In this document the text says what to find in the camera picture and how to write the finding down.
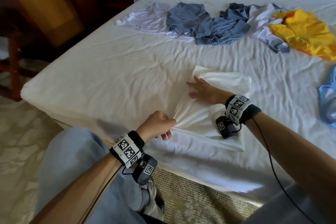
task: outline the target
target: person's right arm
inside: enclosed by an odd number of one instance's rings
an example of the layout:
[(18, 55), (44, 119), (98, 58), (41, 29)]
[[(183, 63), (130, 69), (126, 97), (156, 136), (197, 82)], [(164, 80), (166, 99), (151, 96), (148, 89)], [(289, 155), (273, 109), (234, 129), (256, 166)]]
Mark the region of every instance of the person's right arm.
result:
[[(187, 82), (197, 92), (189, 96), (209, 104), (225, 104), (231, 92), (211, 86), (203, 79)], [(263, 112), (254, 120), (260, 127), (269, 152), (280, 166), (307, 192), (331, 221), (336, 221), (336, 160), (291, 129)], [(266, 148), (255, 122), (245, 122), (247, 128)]]

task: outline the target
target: forearm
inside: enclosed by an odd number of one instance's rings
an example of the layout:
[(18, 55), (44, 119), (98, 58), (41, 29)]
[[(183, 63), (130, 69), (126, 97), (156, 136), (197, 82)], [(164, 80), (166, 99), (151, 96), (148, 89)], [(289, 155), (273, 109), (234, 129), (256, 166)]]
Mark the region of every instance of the forearm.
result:
[[(262, 112), (254, 120), (266, 139), (272, 157), (330, 218), (335, 218), (336, 160)], [(250, 119), (245, 124), (265, 147), (254, 121)]]
[(119, 160), (107, 154), (54, 197), (31, 224), (81, 224), (99, 193), (120, 167)]

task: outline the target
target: mattress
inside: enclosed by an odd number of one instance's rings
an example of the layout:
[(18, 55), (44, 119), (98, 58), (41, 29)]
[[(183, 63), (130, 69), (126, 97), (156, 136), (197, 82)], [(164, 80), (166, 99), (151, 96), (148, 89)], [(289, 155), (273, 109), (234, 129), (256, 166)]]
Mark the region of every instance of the mattress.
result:
[[(47, 66), (22, 89), (22, 98), (52, 118), (86, 127), (103, 138), (136, 129), (151, 113), (173, 117), (189, 91), (196, 65), (252, 78), (250, 99), (263, 112), (336, 158), (336, 131), (319, 117), (318, 91), (335, 63), (292, 50), (275, 54), (245, 36), (229, 45), (195, 45), (117, 26), (115, 21), (152, 0), (140, 0)], [(172, 5), (179, 0), (154, 0)], [(214, 17), (230, 2), (275, 3), (313, 11), (332, 30), (336, 0), (197, 0)], [(279, 190), (267, 151), (247, 131), (245, 152), (219, 149), (178, 132), (154, 139), (145, 151), (158, 161), (204, 182), (266, 200)], [(274, 161), (284, 185), (291, 182)]]

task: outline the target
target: person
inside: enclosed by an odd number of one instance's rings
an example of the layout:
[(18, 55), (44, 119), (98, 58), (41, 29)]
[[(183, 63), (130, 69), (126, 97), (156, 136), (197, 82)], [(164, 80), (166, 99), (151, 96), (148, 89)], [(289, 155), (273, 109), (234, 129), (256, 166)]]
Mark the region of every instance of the person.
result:
[[(189, 93), (191, 98), (210, 105), (225, 104), (234, 95), (197, 77), (187, 85), (196, 90)], [(267, 142), (273, 158), (296, 182), (286, 188), (291, 199), (314, 223), (335, 222), (336, 160), (263, 112), (253, 119), (245, 122), (246, 127), (264, 147)], [(145, 143), (159, 135), (168, 140), (175, 124), (174, 119), (156, 111), (136, 132)], [(94, 133), (84, 128), (62, 131), (50, 142), (42, 161), (36, 216), (31, 224), (158, 223), (163, 214), (155, 204), (155, 185), (149, 182), (145, 187), (139, 186), (132, 176), (120, 173), (85, 218), (104, 185), (120, 167), (121, 162)], [(146, 219), (143, 213), (159, 220)], [(281, 192), (244, 223), (312, 222)]]

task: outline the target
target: hand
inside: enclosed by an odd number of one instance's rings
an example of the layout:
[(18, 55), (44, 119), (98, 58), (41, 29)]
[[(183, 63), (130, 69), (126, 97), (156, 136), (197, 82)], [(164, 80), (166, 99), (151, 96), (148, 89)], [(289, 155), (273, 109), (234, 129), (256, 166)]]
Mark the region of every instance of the hand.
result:
[(196, 82), (187, 82), (187, 85), (198, 90), (198, 92), (189, 92), (189, 97), (197, 99), (210, 105), (224, 104), (229, 97), (234, 94), (225, 90), (221, 90), (214, 86), (211, 86), (202, 78), (194, 76)]
[(164, 141), (167, 141), (168, 138), (171, 138), (170, 129), (175, 125), (175, 119), (170, 119), (168, 115), (161, 111), (155, 111), (138, 127), (136, 132), (145, 143), (154, 137), (158, 138), (159, 135)]

